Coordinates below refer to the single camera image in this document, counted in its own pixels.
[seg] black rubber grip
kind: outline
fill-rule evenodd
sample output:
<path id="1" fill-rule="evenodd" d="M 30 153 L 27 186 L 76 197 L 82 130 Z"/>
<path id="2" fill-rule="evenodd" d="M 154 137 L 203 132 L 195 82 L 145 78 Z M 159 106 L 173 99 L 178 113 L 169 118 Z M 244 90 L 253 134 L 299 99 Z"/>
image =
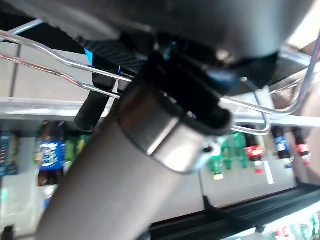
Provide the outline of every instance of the black rubber grip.
<path id="1" fill-rule="evenodd" d="M 87 99 L 74 118 L 76 126 L 85 132 L 92 132 L 97 126 L 110 97 L 90 91 Z"/>

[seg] chrome wire rack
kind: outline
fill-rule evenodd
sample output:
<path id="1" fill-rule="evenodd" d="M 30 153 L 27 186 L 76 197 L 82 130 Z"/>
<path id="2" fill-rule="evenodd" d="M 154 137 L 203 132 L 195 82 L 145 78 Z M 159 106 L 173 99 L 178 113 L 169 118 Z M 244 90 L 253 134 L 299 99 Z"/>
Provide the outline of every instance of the chrome wire rack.
<path id="1" fill-rule="evenodd" d="M 88 71 L 91 73 L 104 75 L 104 76 L 111 77 L 111 78 L 114 78 L 114 79 L 117 79 L 120 81 L 126 81 L 126 82 L 132 81 L 132 78 L 127 75 L 123 75 L 121 73 L 114 74 L 114 73 L 111 73 L 111 72 L 108 72 L 105 70 L 97 69 L 91 65 L 83 64 L 83 63 L 74 61 L 72 59 L 68 59 L 68 58 L 60 55 L 57 51 L 39 43 L 39 42 L 36 42 L 36 41 L 33 41 L 33 40 L 30 40 L 30 39 L 27 39 L 27 38 L 24 38 L 24 37 L 17 35 L 17 34 L 20 34 L 24 31 L 27 31 L 27 30 L 29 30 L 29 29 L 31 29 L 41 23 L 42 23 L 42 21 L 40 21 L 40 20 L 34 20 L 34 21 L 29 22 L 25 25 L 14 28 L 10 31 L 0 30 L 0 42 L 7 40 L 7 41 L 10 41 L 10 42 L 13 42 L 16 44 L 28 46 L 30 48 L 41 51 L 41 52 L 49 55 L 50 57 L 54 58 L 55 60 L 59 61 L 60 63 L 65 64 L 67 66 L 70 66 L 72 68 L 77 68 L 77 69 Z M 316 69 L 318 59 L 319 59 L 319 53 L 320 53 L 320 34 L 319 34 L 318 39 L 315 43 L 315 48 L 313 50 L 313 54 L 311 57 L 309 57 L 303 53 L 293 52 L 292 50 L 289 50 L 288 48 L 283 49 L 280 52 L 280 55 L 282 57 L 290 59 L 295 62 L 299 62 L 302 65 L 308 66 L 305 77 L 300 78 L 296 81 L 296 82 L 299 82 L 299 81 L 303 80 L 303 83 L 302 83 L 300 92 L 297 94 L 297 100 L 289 107 L 286 107 L 283 109 L 272 109 L 272 108 L 267 108 L 267 107 L 262 106 L 261 101 L 257 95 L 257 93 L 259 93 L 261 91 L 259 89 L 253 92 L 257 104 L 251 104 L 248 102 L 244 102 L 244 101 L 238 100 L 234 97 L 228 97 L 228 96 L 222 97 L 221 102 L 224 104 L 232 104 L 232 105 L 235 105 L 235 106 L 238 106 L 241 108 L 254 110 L 254 111 L 260 112 L 262 115 L 262 119 L 264 122 L 263 129 L 252 129 L 252 128 L 242 127 L 242 126 L 238 126 L 238 125 L 233 125 L 232 130 L 247 133 L 247 134 L 253 134 L 253 135 L 266 135 L 270 132 L 270 129 L 271 129 L 271 121 L 270 121 L 270 118 L 268 115 L 278 116 L 278 117 L 289 116 L 292 113 L 294 113 L 296 110 L 298 110 L 301 107 L 301 105 L 303 104 L 303 100 L 308 93 L 310 85 L 313 81 L 314 73 L 319 71 L 319 69 Z M 97 93 L 100 93 L 100 94 L 103 94 L 103 95 L 106 95 L 106 96 L 109 96 L 109 97 L 115 98 L 115 99 L 121 98 L 121 94 L 119 94 L 119 93 L 101 90 L 91 84 L 81 82 L 67 73 L 64 73 L 64 72 L 61 72 L 61 71 L 58 71 L 55 69 L 51 69 L 49 67 L 42 66 L 42 65 L 39 65 L 36 63 L 32 63 L 30 61 L 23 60 L 19 57 L 14 57 L 14 56 L 11 56 L 8 54 L 0 53 L 0 59 L 6 59 L 8 61 L 12 61 L 17 64 L 22 64 L 22 65 L 25 65 L 25 66 L 49 73 L 49 74 L 59 76 L 65 80 L 69 81 L 70 83 L 76 85 L 77 87 L 80 87 L 80 88 L 83 88 L 83 89 L 86 89 L 89 91 L 94 91 L 94 92 L 97 92 Z M 244 83 L 246 83 L 246 81 L 247 81 L 247 79 L 245 77 L 243 77 L 241 80 Z"/>

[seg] pepsi bottle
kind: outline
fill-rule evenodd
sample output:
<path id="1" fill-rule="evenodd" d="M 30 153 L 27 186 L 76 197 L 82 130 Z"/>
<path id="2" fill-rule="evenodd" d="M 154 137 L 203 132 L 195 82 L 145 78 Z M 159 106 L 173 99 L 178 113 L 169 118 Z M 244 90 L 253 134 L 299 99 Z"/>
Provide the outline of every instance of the pepsi bottle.
<path id="1" fill-rule="evenodd" d="M 292 168 L 293 157 L 290 154 L 289 144 L 285 138 L 283 128 L 280 126 L 273 126 L 271 133 L 274 138 L 274 143 L 277 150 L 277 155 L 279 159 L 283 160 L 285 163 L 285 168 Z"/>
<path id="2" fill-rule="evenodd" d="M 59 185 L 64 178 L 64 138 L 63 121 L 45 121 L 40 137 L 39 186 Z"/>

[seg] red bottle label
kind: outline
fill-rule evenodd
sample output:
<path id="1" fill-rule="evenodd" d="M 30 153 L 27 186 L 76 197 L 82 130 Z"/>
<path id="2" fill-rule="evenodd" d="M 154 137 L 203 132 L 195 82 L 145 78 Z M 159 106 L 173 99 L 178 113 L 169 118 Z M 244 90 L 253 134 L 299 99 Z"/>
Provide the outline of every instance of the red bottle label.
<path id="1" fill-rule="evenodd" d="M 310 151 L 309 145 L 305 143 L 297 145 L 296 148 L 298 150 L 298 153 L 305 153 Z"/>
<path id="2" fill-rule="evenodd" d="M 282 228 L 282 232 L 283 232 L 283 237 L 284 238 L 289 238 L 289 229 L 287 226 L 285 226 L 284 228 Z"/>
<path id="3" fill-rule="evenodd" d="M 264 155 L 264 150 L 260 145 L 258 146 L 248 146 L 245 148 L 246 154 L 248 155 L 249 158 L 254 158 L 254 157 L 262 157 Z"/>

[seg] soda bottle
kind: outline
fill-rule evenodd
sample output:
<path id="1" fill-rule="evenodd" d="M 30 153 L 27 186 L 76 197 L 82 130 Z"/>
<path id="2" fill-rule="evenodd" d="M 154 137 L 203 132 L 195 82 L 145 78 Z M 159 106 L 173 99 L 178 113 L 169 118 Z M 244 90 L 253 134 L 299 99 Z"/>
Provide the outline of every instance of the soda bottle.
<path id="1" fill-rule="evenodd" d="M 292 128 L 292 133 L 294 135 L 297 152 L 302 157 L 303 164 L 307 166 L 310 164 L 311 153 L 309 145 L 305 141 L 302 128 L 295 126 Z"/>
<path id="2" fill-rule="evenodd" d="M 63 121 L 45 121 L 40 137 L 40 167 L 38 185 L 58 185 L 64 177 L 64 138 Z"/>
<path id="3" fill-rule="evenodd" d="M 280 240 L 281 232 L 279 230 L 274 231 L 271 236 L 272 236 L 272 240 Z"/>
<path id="4" fill-rule="evenodd" d="M 241 163 L 241 166 L 244 169 L 247 169 L 250 165 L 250 160 L 248 158 L 248 155 L 246 153 L 246 138 L 241 132 L 233 132 L 232 133 L 233 141 L 234 141 L 234 147 L 235 147 L 235 154 L 238 158 L 238 160 Z"/>
<path id="5" fill-rule="evenodd" d="M 274 138 L 274 143 L 279 159 L 283 160 L 285 168 L 292 168 L 293 157 L 290 154 L 289 144 L 285 138 L 284 131 L 280 126 L 273 126 L 271 133 Z"/>
<path id="6" fill-rule="evenodd" d="M 319 226 L 320 226 L 320 223 L 319 223 L 319 216 L 318 216 L 317 213 L 312 214 L 311 222 L 312 222 L 312 226 L 313 226 L 313 229 L 312 229 L 312 238 L 313 238 L 314 240 L 315 240 L 315 239 L 320 239 L 320 236 L 319 236 Z"/>
<path id="7" fill-rule="evenodd" d="M 221 153 L 223 158 L 223 163 L 226 166 L 227 170 L 232 170 L 232 162 L 233 162 L 233 156 L 231 152 L 231 145 L 230 140 L 224 142 L 224 144 L 221 147 Z"/>
<path id="8" fill-rule="evenodd" d="M 81 135 L 79 140 L 78 140 L 78 143 L 77 143 L 77 146 L 76 146 L 76 154 L 78 155 L 79 153 L 81 153 L 81 151 L 84 149 L 86 143 L 89 141 L 90 139 L 90 136 L 87 136 L 87 135 Z"/>
<path id="9" fill-rule="evenodd" d="M 222 152 L 220 152 L 217 155 L 211 156 L 209 160 L 209 168 L 213 174 L 214 180 L 221 180 L 224 178 L 224 175 L 222 174 L 223 164 L 224 164 L 224 159 L 222 157 Z"/>
<path id="10" fill-rule="evenodd" d="M 308 224 L 300 223 L 300 231 L 303 240 L 309 240 L 312 237 L 312 231 Z"/>
<path id="11" fill-rule="evenodd" d="M 264 156 L 264 150 L 260 146 L 255 135 L 244 133 L 245 142 L 246 142 L 246 154 L 249 157 L 249 160 L 254 164 L 255 172 L 257 174 L 262 174 L 264 172 L 262 162 Z"/>
<path id="12" fill-rule="evenodd" d="M 67 141 L 65 142 L 65 156 L 64 160 L 66 163 L 71 163 L 75 160 L 77 155 L 77 144 L 78 137 L 68 136 Z"/>

